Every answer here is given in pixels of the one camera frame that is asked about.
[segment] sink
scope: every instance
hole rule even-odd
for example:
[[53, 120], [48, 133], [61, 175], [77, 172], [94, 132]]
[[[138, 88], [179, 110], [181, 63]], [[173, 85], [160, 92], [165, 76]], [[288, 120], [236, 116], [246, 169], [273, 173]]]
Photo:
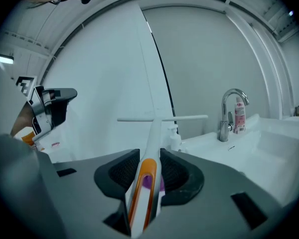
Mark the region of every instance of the sink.
[[221, 142], [216, 133], [187, 139], [184, 152], [228, 165], [271, 194], [282, 206], [299, 195], [299, 121], [246, 120], [246, 133], [229, 133]]

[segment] chrome faucet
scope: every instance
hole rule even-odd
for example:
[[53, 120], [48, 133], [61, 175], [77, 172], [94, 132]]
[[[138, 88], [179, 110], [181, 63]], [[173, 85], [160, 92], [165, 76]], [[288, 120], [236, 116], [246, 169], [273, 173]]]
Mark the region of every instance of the chrome faucet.
[[246, 106], [249, 104], [247, 95], [239, 89], [230, 89], [224, 94], [222, 100], [222, 107], [221, 107], [222, 121], [220, 122], [220, 135], [219, 135], [220, 141], [228, 141], [228, 130], [231, 130], [229, 128], [232, 128], [232, 126], [229, 125], [227, 121], [227, 107], [226, 107], [227, 98], [231, 94], [239, 95]]

